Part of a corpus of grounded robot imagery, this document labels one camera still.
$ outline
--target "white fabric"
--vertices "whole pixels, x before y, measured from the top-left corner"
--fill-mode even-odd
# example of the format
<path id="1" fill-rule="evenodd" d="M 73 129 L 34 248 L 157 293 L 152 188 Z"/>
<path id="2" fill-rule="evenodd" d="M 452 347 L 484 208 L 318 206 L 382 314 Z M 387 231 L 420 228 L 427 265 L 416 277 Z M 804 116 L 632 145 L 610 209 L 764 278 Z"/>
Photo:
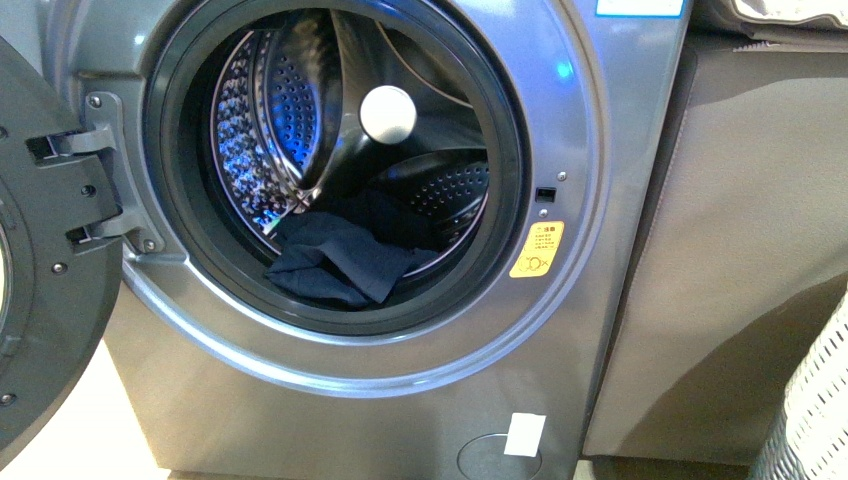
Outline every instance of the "white fabric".
<path id="1" fill-rule="evenodd" d="M 830 16 L 848 27 L 846 0 L 734 0 L 736 11 L 758 23 L 802 23 Z"/>

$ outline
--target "door hinge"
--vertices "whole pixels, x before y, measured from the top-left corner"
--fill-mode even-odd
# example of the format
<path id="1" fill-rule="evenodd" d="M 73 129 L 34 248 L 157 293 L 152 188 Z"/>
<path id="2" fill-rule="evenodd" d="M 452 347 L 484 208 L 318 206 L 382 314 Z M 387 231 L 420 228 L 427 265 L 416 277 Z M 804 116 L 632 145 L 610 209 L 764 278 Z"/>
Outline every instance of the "door hinge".
<path id="1" fill-rule="evenodd" d="M 91 238 L 124 236 L 137 252 L 159 252 L 165 241 L 148 215 L 136 186 L 124 138 L 123 105 L 109 92 L 93 92 L 85 103 L 81 133 L 48 137 L 54 154 L 74 156 L 96 153 L 110 177 L 121 213 L 86 228 Z"/>

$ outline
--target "sticker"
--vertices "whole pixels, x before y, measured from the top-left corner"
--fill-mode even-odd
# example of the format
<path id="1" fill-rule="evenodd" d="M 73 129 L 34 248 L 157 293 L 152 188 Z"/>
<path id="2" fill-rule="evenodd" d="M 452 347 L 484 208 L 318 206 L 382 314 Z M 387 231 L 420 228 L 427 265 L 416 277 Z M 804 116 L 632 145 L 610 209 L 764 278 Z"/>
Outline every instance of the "sticker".
<path id="1" fill-rule="evenodd" d="M 530 227 L 527 242 L 521 250 L 521 255 L 515 266 L 509 272 L 512 278 L 541 277 L 548 273 L 554 256 L 559 249 L 559 242 L 565 231 L 563 222 L 539 222 Z"/>
<path id="2" fill-rule="evenodd" d="M 598 15 L 610 17 L 679 17 L 684 0 L 598 0 Z"/>
<path id="3" fill-rule="evenodd" d="M 513 413 L 509 433 L 506 434 L 504 455 L 535 457 L 539 452 L 546 418 L 545 415 L 532 413 Z"/>

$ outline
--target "perforated white object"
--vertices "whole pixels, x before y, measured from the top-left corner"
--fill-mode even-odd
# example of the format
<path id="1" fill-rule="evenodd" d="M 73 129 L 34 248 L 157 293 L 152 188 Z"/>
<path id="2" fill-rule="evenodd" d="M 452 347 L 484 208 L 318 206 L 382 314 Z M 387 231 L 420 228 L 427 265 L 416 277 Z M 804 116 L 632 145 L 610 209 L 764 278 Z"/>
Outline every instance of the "perforated white object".
<path id="1" fill-rule="evenodd" d="M 752 478 L 848 478 L 848 295 L 786 386 Z"/>

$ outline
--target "blue light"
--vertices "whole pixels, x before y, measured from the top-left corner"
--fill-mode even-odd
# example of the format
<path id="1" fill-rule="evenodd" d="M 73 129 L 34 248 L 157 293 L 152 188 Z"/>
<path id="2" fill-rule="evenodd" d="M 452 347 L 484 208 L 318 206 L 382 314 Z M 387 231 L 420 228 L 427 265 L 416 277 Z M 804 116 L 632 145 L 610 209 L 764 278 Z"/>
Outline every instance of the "blue light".
<path id="1" fill-rule="evenodd" d="M 574 75 L 574 67 L 568 60 L 557 64 L 557 73 L 562 79 L 569 79 Z"/>

